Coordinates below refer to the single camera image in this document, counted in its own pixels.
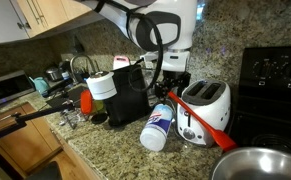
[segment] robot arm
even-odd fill
[[[158,97],[166,96],[173,86],[184,86],[179,84],[184,84],[184,77],[189,83],[186,64],[192,46],[197,0],[91,0],[85,4],[115,23],[138,47],[158,52],[153,81],[160,70],[164,72],[164,82],[155,84],[155,89],[161,91]]]

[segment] red spatula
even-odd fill
[[[237,144],[223,131],[214,129],[212,126],[207,124],[202,118],[200,118],[191,108],[189,108],[181,99],[179,99],[173,92],[169,92],[168,96],[171,97],[174,101],[180,104],[187,112],[200,122],[204,128],[211,133],[215,142],[226,152],[237,148]]]

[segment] can label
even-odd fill
[[[171,125],[172,119],[172,109],[167,105],[158,104],[154,108],[151,116],[149,117],[145,128],[155,128],[162,132],[165,137],[167,137],[167,133]]]

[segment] kitchen counter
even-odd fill
[[[0,113],[27,102],[36,110],[45,105],[45,99],[33,92],[9,102]],[[78,122],[74,130],[68,124],[58,125],[59,113],[48,115],[46,119],[102,179],[207,179],[215,159],[221,155],[217,146],[201,148],[185,142],[173,128],[162,151],[147,150],[139,136],[148,117],[114,129],[107,121],[99,125]]]

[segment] kitchen faucet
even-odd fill
[[[76,70],[75,70],[75,67],[74,67],[74,62],[75,62],[75,60],[77,60],[77,58],[79,58],[79,57],[85,57],[85,58],[87,58],[87,61],[88,61],[89,64],[91,65],[91,67],[92,67],[92,72],[89,72],[89,71],[88,71],[88,74],[89,74],[89,75],[90,75],[91,73],[96,73],[96,72],[99,71],[99,67],[98,67],[97,62],[95,61],[96,68],[97,68],[97,69],[95,69],[95,66],[94,66],[93,61],[92,61],[91,58],[89,58],[87,55],[85,55],[85,54],[78,54],[78,55],[75,55],[75,56],[70,60],[70,67],[71,67],[71,71],[72,71],[72,73],[73,73],[74,83],[78,83],[78,80],[77,80],[77,78],[76,78],[76,76],[75,76]]]

